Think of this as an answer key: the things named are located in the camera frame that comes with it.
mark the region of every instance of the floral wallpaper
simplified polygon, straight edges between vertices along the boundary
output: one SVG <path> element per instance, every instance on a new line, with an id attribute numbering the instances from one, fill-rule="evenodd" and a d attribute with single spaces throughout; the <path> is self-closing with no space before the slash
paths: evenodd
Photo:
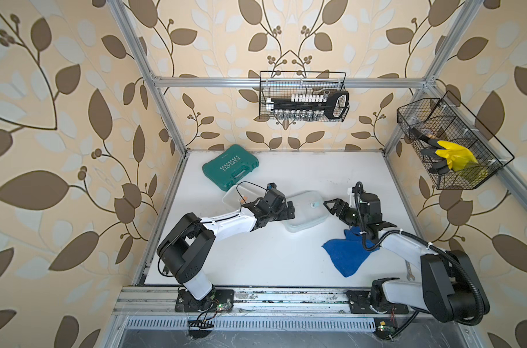
<path id="1" fill-rule="evenodd" d="M 179 160 L 152 101 L 104 2 L 0 1 L 0 346 L 100 341 Z"/>
<path id="2" fill-rule="evenodd" d="M 459 0 L 124 0 L 151 69 L 166 77 L 250 70 L 422 77 Z"/>
<path id="3" fill-rule="evenodd" d="M 502 140 L 527 182 L 527 0 L 485 2 L 437 82 Z"/>
<path id="4" fill-rule="evenodd" d="M 255 91 L 218 88 L 215 94 L 215 89 L 164 90 L 190 149 L 223 150 L 232 144 L 249 150 L 382 149 L 395 128 L 396 109 L 411 98 L 407 88 L 350 88 L 344 122 L 279 121 L 259 115 Z"/>
<path id="5" fill-rule="evenodd" d="M 484 135 L 503 141 L 527 181 L 527 0 L 483 4 L 438 83 L 477 114 L 486 127 L 470 121 Z M 390 159 L 425 237 L 470 256 L 491 305 L 483 341 L 527 348 L 527 212 L 497 176 L 473 191 L 434 189 L 409 142 Z"/>

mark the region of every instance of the green toolbox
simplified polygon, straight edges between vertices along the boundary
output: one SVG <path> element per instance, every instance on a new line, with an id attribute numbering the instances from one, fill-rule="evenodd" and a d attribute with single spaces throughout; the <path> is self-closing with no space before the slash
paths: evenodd
<path id="1" fill-rule="evenodd" d="M 238 144 L 202 166 L 203 173 L 221 190 L 229 189 L 259 166 L 258 159 Z"/>

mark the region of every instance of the toolbox handle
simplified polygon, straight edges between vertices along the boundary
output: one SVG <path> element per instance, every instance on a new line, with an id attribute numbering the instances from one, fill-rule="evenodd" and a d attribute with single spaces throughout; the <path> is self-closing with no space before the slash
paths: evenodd
<path id="1" fill-rule="evenodd" d="M 232 173 L 232 177 L 234 179 L 240 179 L 244 176 L 244 173 L 249 170 L 248 166 L 242 165 L 240 168 L 238 168 L 235 172 Z"/>

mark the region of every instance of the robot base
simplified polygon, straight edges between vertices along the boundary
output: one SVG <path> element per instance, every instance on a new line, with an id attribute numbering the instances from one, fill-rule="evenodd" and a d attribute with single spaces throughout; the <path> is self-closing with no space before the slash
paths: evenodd
<path id="1" fill-rule="evenodd" d="M 348 290 L 346 296 L 349 298 L 349 306 L 351 314 L 378 314 L 385 312 L 391 314 L 393 309 L 394 314 L 408 314 L 408 307 L 399 303 L 382 303 L 380 308 L 375 308 L 376 311 L 370 308 L 370 291 L 367 290 Z"/>
<path id="2" fill-rule="evenodd" d="M 215 290 L 214 300 L 219 301 L 219 303 L 225 305 L 227 302 L 230 303 L 232 308 L 232 303 L 234 302 L 234 290 Z M 198 301 L 196 300 L 189 291 L 184 289 L 178 290 L 178 297 L 176 298 L 176 305 L 174 306 L 175 312 L 186 312 L 186 313 L 199 313 L 199 311 L 208 310 L 211 306 L 211 301 Z"/>

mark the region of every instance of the wrench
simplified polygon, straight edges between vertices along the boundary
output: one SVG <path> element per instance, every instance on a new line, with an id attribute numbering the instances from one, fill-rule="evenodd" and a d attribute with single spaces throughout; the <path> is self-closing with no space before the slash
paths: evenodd
<path id="1" fill-rule="evenodd" d="M 409 282 L 413 282 L 416 280 L 416 278 L 414 277 L 414 275 L 412 274 L 412 270 L 410 269 L 410 262 L 405 260 L 405 263 L 406 263 L 406 280 L 408 280 Z"/>

